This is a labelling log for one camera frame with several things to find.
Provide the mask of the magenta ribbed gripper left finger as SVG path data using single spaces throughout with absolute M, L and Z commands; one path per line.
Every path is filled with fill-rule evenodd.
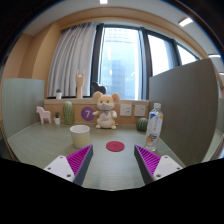
M 69 156 L 59 155 L 44 170 L 81 186 L 92 156 L 93 146 L 89 145 Z

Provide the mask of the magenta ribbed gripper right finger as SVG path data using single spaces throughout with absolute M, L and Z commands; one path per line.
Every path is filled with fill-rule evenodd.
M 134 146 L 134 155 L 145 184 L 152 183 L 182 169 L 168 155 L 159 156 L 138 145 Z

